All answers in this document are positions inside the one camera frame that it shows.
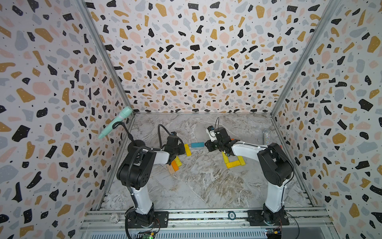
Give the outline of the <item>yellow block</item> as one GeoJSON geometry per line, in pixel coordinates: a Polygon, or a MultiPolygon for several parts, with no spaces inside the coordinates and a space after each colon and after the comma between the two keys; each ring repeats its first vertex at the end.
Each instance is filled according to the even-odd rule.
{"type": "Polygon", "coordinates": [[[184,144],[184,147],[185,147],[186,155],[187,156],[192,156],[192,153],[191,153],[189,145],[188,144],[184,144]]]}
{"type": "Polygon", "coordinates": [[[181,167],[181,166],[182,166],[182,162],[180,161],[180,159],[179,159],[178,156],[175,158],[174,161],[175,161],[175,163],[176,163],[176,165],[177,165],[178,167],[181,167]]]}
{"type": "Polygon", "coordinates": [[[245,160],[244,160],[244,158],[242,156],[237,156],[237,158],[238,158],[241,166],[246,165],[246,162],[245,162],[245,160]]]}
{"type": "Polygon", "coordinates": [[[228,169],[230,169],[230,168],[234,168],[234,167],[237,167],[237,166],[241,166],[241,162],[240,162],[239,160],[237,160],[237,161],[233,161],[233,162],[228,162],[228,163],[226,164],[226,167],[227,167],[228,169]]]}

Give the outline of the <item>yellow-green block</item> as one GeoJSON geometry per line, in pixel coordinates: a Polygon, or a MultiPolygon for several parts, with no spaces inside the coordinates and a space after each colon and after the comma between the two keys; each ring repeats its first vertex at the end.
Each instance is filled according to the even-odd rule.
{"type": "Polygon", "coordinates": [[[221,154],[222,154],[222,156],[223,156],[224,163],[225,163],[225,164],[228,164],[228,163],[229,163],[229,158],[228,158],[228,156],[227,156],[224,152],[222,152],[221,154]]]}

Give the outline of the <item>teal block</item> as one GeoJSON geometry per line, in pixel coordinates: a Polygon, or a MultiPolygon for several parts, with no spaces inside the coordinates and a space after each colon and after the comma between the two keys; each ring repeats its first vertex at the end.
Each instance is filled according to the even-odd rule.
{"type": "Polygon", "coordinates": [[[194,142],[194,143],[191,143],[191,148],[200,148],[200,147],[204,147],[204,146],[205,146],[204,142],[194,142]]]}

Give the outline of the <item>yellow block front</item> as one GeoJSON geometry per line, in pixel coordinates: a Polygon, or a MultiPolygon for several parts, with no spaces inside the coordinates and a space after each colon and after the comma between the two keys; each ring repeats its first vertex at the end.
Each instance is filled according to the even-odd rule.
{"type": "Polygon", "coordinates": [[[237,160],[237,161],[233,161],[233,162],[228,162],[228,163],[226,164],[226,167],[227,167],[228,169],[230,169],[230,168],[234,168],[234,167],[237,167],[237,166],[241,166],[241,162],[240,162],[239,160],[237,160]]]}

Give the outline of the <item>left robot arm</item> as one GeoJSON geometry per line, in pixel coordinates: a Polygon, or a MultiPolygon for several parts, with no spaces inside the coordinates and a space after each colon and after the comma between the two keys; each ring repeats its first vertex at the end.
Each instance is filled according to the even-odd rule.
{"type": "Polygon", "coordinates": [[[142,140],[134,140],[128,155],[117,170],[116,177],[125,186],[134,203],[133,214],[151,223],[154,217],[154,204],[146,187],[154,165],[171,165],[177,156],[185,154],[183,141],[172,132],[167,137],[167,143],[160,148],[145,145],[142,140]]]}

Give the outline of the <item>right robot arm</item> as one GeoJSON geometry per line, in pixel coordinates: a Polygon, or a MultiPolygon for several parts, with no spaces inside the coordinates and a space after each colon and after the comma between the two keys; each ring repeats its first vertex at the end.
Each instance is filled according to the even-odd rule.
{"type": "Polygon", "coordinates": [[[224,127],[206,129],[210,140],[205,143],[209,152],[219,150],[226,156],[242,156],[260,163],[268,181],[267,198],[262,210],[249,210],[247,221],[252,226],[287,226],[284,207],[285,186],[292,179],[293,165],[281,146],[254,145],[231,138],[224,127]]]}

